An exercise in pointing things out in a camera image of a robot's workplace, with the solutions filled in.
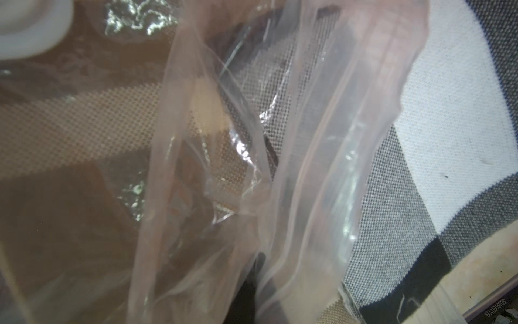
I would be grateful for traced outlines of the clear plastic vacuum bag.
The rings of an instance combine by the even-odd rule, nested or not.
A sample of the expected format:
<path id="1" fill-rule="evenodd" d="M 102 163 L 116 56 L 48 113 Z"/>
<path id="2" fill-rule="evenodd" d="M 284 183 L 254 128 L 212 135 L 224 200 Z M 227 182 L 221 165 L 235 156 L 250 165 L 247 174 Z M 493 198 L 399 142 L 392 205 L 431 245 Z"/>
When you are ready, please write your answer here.
<path id="1" fill-rule="evenodd" d="M 179 1 L 123 323 L 319 323 L 428 1 Z"/>

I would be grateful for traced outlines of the brown beige plaid scarf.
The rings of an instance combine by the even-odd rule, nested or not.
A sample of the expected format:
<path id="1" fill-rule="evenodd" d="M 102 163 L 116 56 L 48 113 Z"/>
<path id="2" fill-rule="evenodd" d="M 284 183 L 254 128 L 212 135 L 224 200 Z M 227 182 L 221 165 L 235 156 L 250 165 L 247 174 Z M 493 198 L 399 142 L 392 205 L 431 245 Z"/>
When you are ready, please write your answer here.
<path id="1" fill-rule="evenodd" d="M 123 323 L 179 1 L 1 2 L 1 322 Z"/>

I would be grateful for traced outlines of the black grey striped scarf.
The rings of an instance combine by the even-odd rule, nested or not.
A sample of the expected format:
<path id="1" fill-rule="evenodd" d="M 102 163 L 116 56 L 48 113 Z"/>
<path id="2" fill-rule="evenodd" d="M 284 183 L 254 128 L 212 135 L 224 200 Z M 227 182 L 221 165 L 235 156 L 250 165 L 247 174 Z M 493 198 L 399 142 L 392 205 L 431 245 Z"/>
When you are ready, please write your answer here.
<path id="1" fill-rule="evenodd" d="M 500 285 L 468 259 L 517 231 L 517 2 L 431 1 L 403 112 L 378 149 L 345 283 L 367 323 L 417 323 L 438 285 Z"/>

